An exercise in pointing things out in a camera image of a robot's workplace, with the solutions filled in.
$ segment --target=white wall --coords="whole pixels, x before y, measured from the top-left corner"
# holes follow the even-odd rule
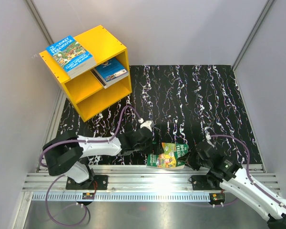
[[[58,93],[38,55],[46,46],[25,1],[0,0],[0,229],[37,165]]]
[[[286,197],[286,0],[273,5],[236,70],[268,172]]]
[[[130,64],[233,64],[266,0],[34,0],[58,41],[99,24]]]

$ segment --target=shelf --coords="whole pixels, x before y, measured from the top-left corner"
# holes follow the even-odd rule
[[[69,97],[75,103],[79,103],[103,88],[91,71],[85,72],[68,81],[65,83],[65,86],[69,92]]]
[[[101,25],[75,36],[74,39],[93,55],[97,65],[126,50],[126,47]],[[40,56],[59,83],[71,80],[47,51],[41,52]]]
[[[131,88],[126,86],[128,80],[128,77],[126,77],[107,89],[101,89],[78,103],[77,106],[81,111],[82,119],[87,121],[121,98],[129,95],[132,91]]]

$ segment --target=marble pattern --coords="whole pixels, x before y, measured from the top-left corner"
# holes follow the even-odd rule
[[[250,150],[251,164],[261,164],[244,104],[229,65],[131,66],[133,93],[84,123],[66,100],[58,134],[72,130],[78,135],[113,135],[120,111],[127,104],[144,120],[154,120],[155,141],[186,143],[193,147],[205,134],[232,135]],[[135,114],[127,109],[120,133],[139,128]],[[242,146],[231,139],[218,139],[216,146],[246,163]],[[144,165],[147,156],[94,156],[91,164]]]

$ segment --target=book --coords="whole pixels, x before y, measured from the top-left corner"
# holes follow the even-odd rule
[[[115,57],[91,69],[91,72],[104,88],[129,75],[128,71]]]
[[[72,36],[50,45],[46,50],[71,79],[96,65],[93,55]]]
[[[162,143],[163,154],[149,154],[147,158],[148,167],[181,169],[184,168],[184,162],[178,161],[178,158],[188,153],[189,147],[186,144]]]

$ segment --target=yellow bookshelf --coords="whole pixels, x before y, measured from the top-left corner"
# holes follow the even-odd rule
[[[93,55],[97,65],[116,57],[129,72],[127,48],[103,26],[74,39]],[[47,51],[41,52],[40,56],[84,122],[132,92],[130,75],[104,89],[91,71],[71,79]]]

